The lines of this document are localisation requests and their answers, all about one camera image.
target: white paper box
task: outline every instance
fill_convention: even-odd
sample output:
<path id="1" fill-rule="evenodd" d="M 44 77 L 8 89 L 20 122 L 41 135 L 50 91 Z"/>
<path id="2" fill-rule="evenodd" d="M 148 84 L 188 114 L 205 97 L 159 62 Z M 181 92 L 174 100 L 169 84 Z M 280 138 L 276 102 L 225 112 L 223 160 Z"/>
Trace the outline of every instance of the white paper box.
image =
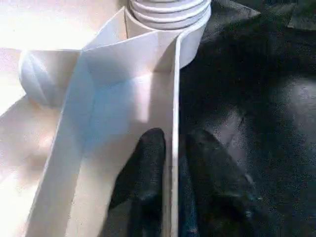
<path id="1" fill-rule="evenodd" d="M 153 127 L 163 129 L 167 144 L 163 236 L 177 236 L 179 71 L 195 57 L 209 16 L 210 9 L 185 30 L 157 31 L 122 8 L 78 51 L 76 65 L 66 70 L 70 79 L 50 84 L 67 92 L 42 97 L 55 101 L 59 96 L 64 102 L 26 237 L 98 236 L 116 176 L 140 136 Z M 60 55 L 28 52 L 35 54 L 41 55 L 38 59 Z M 27 88 L 29 83 L 41 81 L 45 87 L 52 77 L 49 70 L 48 76 L 38 77 L 36 70 L 30 74 L 26 59 L 20 64 L 21 80 L 28 81 L 27 95 L 36 98 L 38 90 Z M 65 72 L 62 60 L 57 69 L 41 65 Z"/>

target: black fabric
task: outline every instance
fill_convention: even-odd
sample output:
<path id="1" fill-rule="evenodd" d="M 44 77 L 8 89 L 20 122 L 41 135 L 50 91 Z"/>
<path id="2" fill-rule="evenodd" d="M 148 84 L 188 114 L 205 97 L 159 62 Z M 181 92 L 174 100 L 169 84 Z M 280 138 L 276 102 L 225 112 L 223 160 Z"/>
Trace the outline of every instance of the black fabric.
<path id="1" fill-rule="evenodd" d="M 131 158 L 117 177 L 108 219 L 111 218 L 111 210 L 129 200 L 128 237 L 161 235 L 164 161 L 164 133 L 160 128 L 150 129 L 139 139 Z M 105 225 L 100 237 L 108 232 Z"/>
<path id="2" fill-rule="evenodd" d="M 217 139 L 196 129 L 186 146 L 201 236 L 276 236 L 251 178 Z"/>
<path id="3" fill-rule="evenodd" d="M 252 35 L 242 43 L 221 38 L 201 46 L 181 71 L 180 132 L 204 128 L 214 134 L 252 176 L 278 236 L 315 236 L 316 49 L 311 39 L 316 35 L 266 29 L 266 40 L 253 48 Z M 264 44 L 268 53 L 261 50 Z"/>
<path id="4" fill-rule="evenodd" d="M 179 141 L 179 237 L 199 237 L 195 195 L 185 153 L 185 140 Z"/>

